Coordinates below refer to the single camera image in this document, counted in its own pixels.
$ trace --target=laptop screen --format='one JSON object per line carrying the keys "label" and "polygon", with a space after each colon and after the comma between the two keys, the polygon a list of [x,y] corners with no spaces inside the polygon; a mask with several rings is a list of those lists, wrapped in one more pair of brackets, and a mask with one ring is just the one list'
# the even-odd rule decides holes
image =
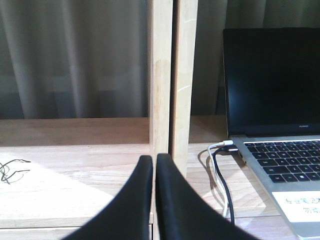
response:
{"label": "laptop screen", "polygon": [[320,133],[320,28],[223,31],[228,134]]}

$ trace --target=vertical wooden board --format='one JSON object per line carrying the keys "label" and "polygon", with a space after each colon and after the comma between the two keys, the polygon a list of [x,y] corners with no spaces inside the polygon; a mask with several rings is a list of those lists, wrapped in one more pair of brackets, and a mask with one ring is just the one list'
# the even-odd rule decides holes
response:
{"label": "vertical wooden board", "polygon": [[198,0],[178,0],[170,152],[183,175],[187,174],[197,12]]}
{"label": "vertical wooden board", "polygon": [[[167,153],[169,148],[172,14],[173,0],[148,1],[149,143],[154,170],[157,154]],[[154,189],[151,204],[152,235],[158,240]]]}

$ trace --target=black wire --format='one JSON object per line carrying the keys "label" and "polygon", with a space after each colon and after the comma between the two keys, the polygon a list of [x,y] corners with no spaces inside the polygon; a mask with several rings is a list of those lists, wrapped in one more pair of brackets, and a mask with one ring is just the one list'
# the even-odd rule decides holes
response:
{"label": "black wire", "polygon": [[231,194],[230,194],[229,188],[227,186],[227,183],[226,183],[224,177],[222,176],[222,174],[221,174],[221,172],[219,170],[218,163],[217,163],[217,160],[216,160],[217,153],[219,153],[219,152],[227,152],[227,151],[228,151],[228,148],[224,148],[224,147],[218,148],[214,153],[212,153],[212,158],[213,158],[213,162],[214,162],[214,167],[216,169],[216,173],[220,177],[221,182],[222,182],[223,187],[224,187],[225,192],[226,192],[226,198],[228,200],[228,207],[229,207],[229,211],[230,211],[230,221],[231,221],[231,223],[233,225],[235,225],[234,205],[232,203]]}

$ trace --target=gray curtain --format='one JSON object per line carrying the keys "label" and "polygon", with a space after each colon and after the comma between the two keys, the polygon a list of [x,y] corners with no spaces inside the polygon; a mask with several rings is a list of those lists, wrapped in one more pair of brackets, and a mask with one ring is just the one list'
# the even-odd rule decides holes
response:
{"label": "gray curtain", "polygon": [[148,114],[146,0],[0,0],[0,119]]}
{"label": "gray curtain", "polygon": [[[147,0],[0,0],[0,119],[145,117]],[[191,114],[224,113],[224,28],[320,27],[319,0],[198,0]]]}
{"label": "gray curtain", "polygon": [[320,28],[320,0],[198,0],[191,114],[225,113],[224,28],[282,27]]}

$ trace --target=black cable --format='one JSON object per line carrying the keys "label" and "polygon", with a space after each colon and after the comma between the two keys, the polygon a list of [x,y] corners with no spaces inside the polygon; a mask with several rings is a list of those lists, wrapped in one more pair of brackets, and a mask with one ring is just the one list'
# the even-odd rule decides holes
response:
{"label": "black cable", "polygon": [[222,176],[220,170],[219,170],[219,167],[218,167],[218,163],[217,163],[217,159],[216,159],[216,155],[219,153],[219,152],[230,152],[230,151],[235,151],[236,150],[236,147],[234,145],[232,146],[225,146],[225,147],[221,147],[221,148],[218,148],[213,154],[212,154],[212,158],[213,158],[213,162],[214,162],[214,167],[216,169],[216,173],[218,174],[219,178],[221,179],[221,182],[223,184],[223,187],[225,189],[225,193],[226,193],[226,197],[227,197],[227,200],[228,200],[228,207],[229,207],[229,211],[230,211],[230,221],[233,225],[235,225],[235,213],[234,213],[234,206],[233,206],[233,203],[232,203],[232,199],[231,199],[231,194],[230,194],[230,191],[229,191],[229,188],[227,186],[227,183],[224,179],[224,177]]}

